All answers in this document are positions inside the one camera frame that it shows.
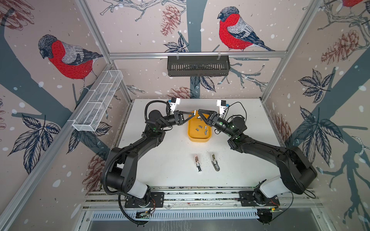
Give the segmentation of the yellow plastic tray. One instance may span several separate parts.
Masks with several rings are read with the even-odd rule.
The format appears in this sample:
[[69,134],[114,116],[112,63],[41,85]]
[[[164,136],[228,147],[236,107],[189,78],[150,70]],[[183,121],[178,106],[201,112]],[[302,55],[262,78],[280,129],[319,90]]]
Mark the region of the yellow plastic tray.
[[212,129],[198,118],[198,116],[197,111],[195,117],[188,122],[188,137],[192,142],[207,142],[212,137]]

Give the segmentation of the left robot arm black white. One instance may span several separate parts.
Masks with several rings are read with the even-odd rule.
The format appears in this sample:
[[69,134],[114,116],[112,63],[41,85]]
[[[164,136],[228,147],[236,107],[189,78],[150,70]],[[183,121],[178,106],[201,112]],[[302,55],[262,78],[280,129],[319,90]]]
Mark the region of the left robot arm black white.
[[196,115],[196,112],[174,111],[163,116],[153,110],[147,116],[142,137],[124,148],[113,148],[106,160],[100,182],[109,195],[124,195],[146,206],[151,200],[151,189],[136,179],[137,165],[141,157],[159,146],[166,134],[165,128],[181,126]]

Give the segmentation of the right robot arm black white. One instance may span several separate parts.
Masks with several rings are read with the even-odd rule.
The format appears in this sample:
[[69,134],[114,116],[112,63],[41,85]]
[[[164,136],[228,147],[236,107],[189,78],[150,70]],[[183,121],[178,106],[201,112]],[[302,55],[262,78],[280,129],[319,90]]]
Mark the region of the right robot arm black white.
[[300,148],[274,146],[245,135],[247,126],[244,117],[236,116],[228,122],[216,111],[200,109],[198,114],[206,125],[229,136],[227,142],[230,149],[251,154],[278,167],[280,175],[264,180],[254,188],[253,197],[257,204],[265,205],[281,193],[303,194],[317,177],[317,171]]

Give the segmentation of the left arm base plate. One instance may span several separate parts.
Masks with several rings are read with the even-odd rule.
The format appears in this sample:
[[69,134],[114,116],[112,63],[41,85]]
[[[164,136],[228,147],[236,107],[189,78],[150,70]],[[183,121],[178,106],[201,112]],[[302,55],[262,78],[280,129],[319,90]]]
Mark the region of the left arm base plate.
[[125,200],[125,208],[162,208],[164,203],[164,192],[146,193],[143,198],[128,197]]

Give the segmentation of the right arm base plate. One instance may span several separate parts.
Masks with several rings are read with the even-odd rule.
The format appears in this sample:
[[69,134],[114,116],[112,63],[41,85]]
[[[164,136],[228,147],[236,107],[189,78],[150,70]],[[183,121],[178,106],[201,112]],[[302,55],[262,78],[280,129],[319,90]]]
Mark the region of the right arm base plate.
[[243,207],[279,207],[280,202],[276,196],[267,198],[255,191],[239,191],[239,199]]

